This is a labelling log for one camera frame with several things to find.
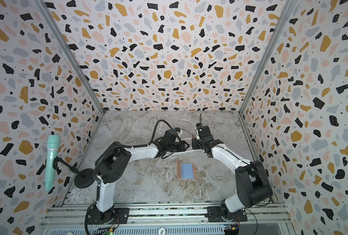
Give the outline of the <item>tan leather card holder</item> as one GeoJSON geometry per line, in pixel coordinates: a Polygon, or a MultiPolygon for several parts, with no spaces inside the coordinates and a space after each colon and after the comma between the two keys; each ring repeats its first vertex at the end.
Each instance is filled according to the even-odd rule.
{"type": "Polygon", "coordinates": [[[177,177],[181,180],[195,179],[195,167],[193,163],[182,164],[179,160],[176,161],[177,177]]]}

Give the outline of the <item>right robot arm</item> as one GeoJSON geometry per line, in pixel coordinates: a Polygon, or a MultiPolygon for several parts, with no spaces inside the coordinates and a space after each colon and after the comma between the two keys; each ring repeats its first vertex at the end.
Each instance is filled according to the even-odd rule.
{"type": "Polygon", "coordinates": [[[238,211],[249,209],[273,196],[263,164],[239,156],[224,142],[214,139],[209,126],[196,124],[196,137],[192,139],[192,148],[203,150],[209,158],[220,161],[235,175],[236,193],[223,200],[220,205],[223,219],[232,220],[238,211]]]}

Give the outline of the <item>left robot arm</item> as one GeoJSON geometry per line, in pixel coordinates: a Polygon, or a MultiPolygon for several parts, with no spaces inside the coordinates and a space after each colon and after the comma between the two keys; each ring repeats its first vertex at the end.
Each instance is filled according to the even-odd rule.
{"type": "Polygon", "coordinates": [[[149,144],[127,146],[114,142],[95,163],[97,196],[91,211],[98,217],[113,212],[116,182],[122,177],[130,162],[141,159],[165,159],[174,153],[185,152],[190,146],[179,137],[175,129],[167,130],[163,137],[149,144]]]}

